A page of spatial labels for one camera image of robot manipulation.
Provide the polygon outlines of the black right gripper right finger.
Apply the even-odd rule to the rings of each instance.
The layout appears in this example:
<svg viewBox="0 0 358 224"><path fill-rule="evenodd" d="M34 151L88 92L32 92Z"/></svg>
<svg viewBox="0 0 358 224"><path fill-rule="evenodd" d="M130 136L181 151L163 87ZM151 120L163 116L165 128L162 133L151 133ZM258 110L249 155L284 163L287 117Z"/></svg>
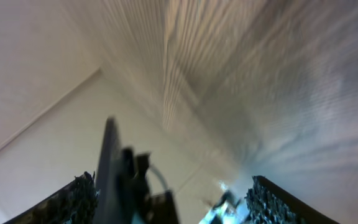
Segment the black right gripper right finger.
<svg viewBox="0 0 358 224"><path fill-rule="evenodd" d="M337 224L261 175L253 176L245 200L249 223Z"/></svg>

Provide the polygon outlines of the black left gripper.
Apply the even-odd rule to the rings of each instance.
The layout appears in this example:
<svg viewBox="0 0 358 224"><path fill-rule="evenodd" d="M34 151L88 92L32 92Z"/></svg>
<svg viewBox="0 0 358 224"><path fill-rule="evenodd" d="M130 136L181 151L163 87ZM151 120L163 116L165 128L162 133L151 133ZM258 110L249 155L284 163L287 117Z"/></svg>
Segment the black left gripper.
<svg viewBox="0 0 358 224"><path fill-rule="evenodd" d="M119 176L119 203L124 223L179 224L175 200L171 190L162 193L151 192L147 172L150 169L150 154L135 155L132 148L121 152L123 173ZM227 190L212 206L222 207L225 203L237 208L241 198Z"/></svg>

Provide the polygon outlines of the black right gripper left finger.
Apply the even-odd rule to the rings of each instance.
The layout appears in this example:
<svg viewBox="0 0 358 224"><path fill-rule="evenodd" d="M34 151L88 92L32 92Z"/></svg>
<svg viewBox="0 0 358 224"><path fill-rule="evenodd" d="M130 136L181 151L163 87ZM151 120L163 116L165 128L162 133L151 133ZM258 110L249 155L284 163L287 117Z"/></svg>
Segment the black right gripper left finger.
<svg viewBox="0 0 358 224"><path fill-rule="evenodd" d="M92 224L97 206L94 175L84 172L5 224Z"/></svg>

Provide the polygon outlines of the Samsung Galaxy smartphone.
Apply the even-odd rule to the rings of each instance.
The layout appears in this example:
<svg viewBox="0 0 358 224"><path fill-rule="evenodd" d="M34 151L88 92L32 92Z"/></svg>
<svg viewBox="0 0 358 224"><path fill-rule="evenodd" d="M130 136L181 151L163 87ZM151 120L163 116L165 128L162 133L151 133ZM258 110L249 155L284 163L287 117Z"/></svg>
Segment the Samsung Galaxy smartphone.
<svg viewBox="0 0 358 224"><path fill-rule="evenodd" d="M106 120L95 189L99 192L95 224L130 224L134 202L127 181L134 176L134 151L121 144L116 119Z"/></svg>

